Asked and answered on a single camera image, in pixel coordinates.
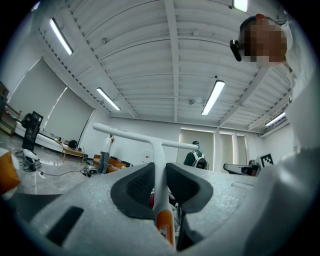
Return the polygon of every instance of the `qr code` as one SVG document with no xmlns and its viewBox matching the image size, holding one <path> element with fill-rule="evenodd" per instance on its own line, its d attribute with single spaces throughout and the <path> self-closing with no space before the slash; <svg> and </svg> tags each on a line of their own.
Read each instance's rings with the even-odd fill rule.
<svg viewBox="0 0 320 256">
<path fill-rule="evenodd" d="M 274 164 L 274 162 L 272 161 L 271 154 L 266 154 L 264 156 L 261 156 L 260 159 L 261 159 L 262 167 L 270 166 Z"/>
</svg>

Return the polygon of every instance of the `person in green shirt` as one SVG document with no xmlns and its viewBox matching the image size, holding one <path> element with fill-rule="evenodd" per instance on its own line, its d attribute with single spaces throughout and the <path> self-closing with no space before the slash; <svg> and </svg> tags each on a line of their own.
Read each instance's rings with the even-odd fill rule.
<svg viewBox="0 0 320 256">
<path fill-rule="evenodd" d="M 192 144 L 197 145 L 198 148 L 200 149 L 199 141 L 195 140 L 194 142 L 192 142 Z M 206 161 L 205 154 L 202 153 L 199 149 L 193 150 L 192 152 L 189 152 L 186 155 L 183 164 L 186 166 L 194 166 L 196 168 L 206 169 L 207 161 Z"/>
</svg>

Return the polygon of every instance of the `ceiling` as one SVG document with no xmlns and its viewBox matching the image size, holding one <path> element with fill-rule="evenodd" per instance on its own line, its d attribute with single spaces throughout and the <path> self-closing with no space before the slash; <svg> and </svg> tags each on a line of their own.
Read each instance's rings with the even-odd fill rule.
<svg viewBox="0 0 320 256">
<path fill-rule="evenodd" d="M 283 9 L 262 0 L 250 1 L 247 13 L 230 5 L 232 0 L 52 1 L 42 7 L 37 32 L 78 89 L 111 117 L 263 133 L 264 124 L 288 103 L 287 69 L 237 62 L 229 41 L 238 38 L 250 15 L 278 20 Z M 51 29 L 52 17 L 71 55 Z M 225 87 L 203 116 L 216 79 Z M 98 87 L 120 111 L 103 101 Z"/>
</svg>

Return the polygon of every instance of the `person's arm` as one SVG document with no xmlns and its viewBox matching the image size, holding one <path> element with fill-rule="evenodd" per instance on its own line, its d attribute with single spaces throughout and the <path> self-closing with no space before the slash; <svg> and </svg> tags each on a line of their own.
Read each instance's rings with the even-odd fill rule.
<svg viewBox="0 0 320 256">
<path fill-rule="evenodd" d="M 192 152 L 189 152 L 186 157 L 185 157 L 185 160 L 183 162 L 184 165 L 186 166 L 192 166 L 193 163 L 194 163 L 194 154 Z"/>
</svg>

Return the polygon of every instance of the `wooden table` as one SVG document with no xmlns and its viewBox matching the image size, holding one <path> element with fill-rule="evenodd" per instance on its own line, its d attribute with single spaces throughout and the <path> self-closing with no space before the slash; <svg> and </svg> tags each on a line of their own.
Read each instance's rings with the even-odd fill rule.
<svg viewBox="0 0 320 256">
<path fill-rule="evenodd" d="M 62 146 L 61 156 L 64 153 L 63 160 L 65 160 L 66 154 L 69 154 L 69 155 L 74 155 L 74 156 L 81 157 L 82 158 L 82 163 L 84 163 L 85 152 L 79 151 L 79 150 L 74 150 L 71 147 L 68 147 L 66 145 L 61 145 L 61 146 Z"/>
</svg>

